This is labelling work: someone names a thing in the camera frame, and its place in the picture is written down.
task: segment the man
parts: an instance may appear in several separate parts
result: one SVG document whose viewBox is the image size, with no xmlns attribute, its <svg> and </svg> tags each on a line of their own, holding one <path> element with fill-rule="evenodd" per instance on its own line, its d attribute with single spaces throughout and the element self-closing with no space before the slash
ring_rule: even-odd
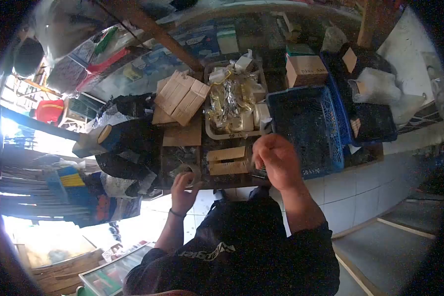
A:
<svg viewBox="0 0 444 296">
<path fill-rule="evenodd" d="M 30 117 L 42 122 L 48 122 L 54 126 L 62 120 L 64 112 L 64 101 L 58 100 L 42 100 L 38 103 L 38 108 L 30 110 Z"/>
<path fill-rule="evenodd" d="M 248 201 L 215 201 L 195 238 L 183 245 L 183 220 L 198 188 L 185 191 L 192 173 L 176 176 L 172 208 L 155 244 L 132 269 L 125 295 L 334 295 L 339 265 L 324 214 L 303 183 L 295 149 L 264 135 L 253 145 L 283 198 L 292 235 L 286 237 L 278 203 L 258 187 Z"/>
</svg>

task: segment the glass display case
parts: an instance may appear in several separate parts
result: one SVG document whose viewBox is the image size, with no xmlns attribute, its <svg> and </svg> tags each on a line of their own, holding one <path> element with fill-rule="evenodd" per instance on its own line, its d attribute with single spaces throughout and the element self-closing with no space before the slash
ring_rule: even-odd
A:
<svg viewBox="0 0 444 296">
<path fill-rule="evenodd" d="M 154 247 L 148 242 L 112 262 L 79 274 L 79 278 L 97 296 L 122 295 L 125 276 L 142 262 L 143 256 Z"/>
</svg>

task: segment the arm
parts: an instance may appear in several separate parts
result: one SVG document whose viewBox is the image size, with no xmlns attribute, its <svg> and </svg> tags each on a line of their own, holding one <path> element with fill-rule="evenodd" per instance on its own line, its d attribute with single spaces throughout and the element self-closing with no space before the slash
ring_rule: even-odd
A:
<svg viewBox="0 0 444 296">
<path fill-rule="evenodd" d="M 195 197 L 199 192 L 198 184 L 192 192 L 186 192 L 186 186 L 194 178 L 193 173 L 180 173 L 174 179 L 171 187 L 171 210 L 168 213 L 166 224 L 156 241 L 155 248 L 162 249 L 166 253 L 174 252 L 184 243 L 184 217 L 192 208 Z"/>
<path fill-rule="evenodd" d="M 317 228 L 326 221 L 302 180 L 290 142 L 275 133 L 262 136 L 253 145 L 253 161 L 258 169 L 265 165 L 271 184 L 280 191 L 292 234 Z"/>
</svg>

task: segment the red shirt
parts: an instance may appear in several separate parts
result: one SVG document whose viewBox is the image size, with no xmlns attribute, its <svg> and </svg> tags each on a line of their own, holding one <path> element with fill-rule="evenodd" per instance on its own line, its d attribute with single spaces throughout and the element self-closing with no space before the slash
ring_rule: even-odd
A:
<svg viewBox="0 0 444 296">
<path fill-rule="evenodd" d="M 42 100 L 36 108 L 36 119 L 42 122 L 53 121 L 54 125 L 58 125 L 58 118 L 64 110 L 64 101 L 61 99 L 45 101 Z"/>
</svg>

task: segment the person in red shirt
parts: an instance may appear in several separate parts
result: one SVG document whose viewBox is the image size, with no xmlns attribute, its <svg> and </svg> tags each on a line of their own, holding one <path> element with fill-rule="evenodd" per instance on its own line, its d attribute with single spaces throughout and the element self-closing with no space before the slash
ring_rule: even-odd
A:
<svg viewBox="0 0 444 296">
<path fill-rule="evenodd" d="M 30 110 L 30 117 L 42 122 L 51 123 L 57 127 L 58 123 L 61 122 L 63 112 L 63 100 L 42 100 L 39 102 L 38 108 Z"/>
</svg>

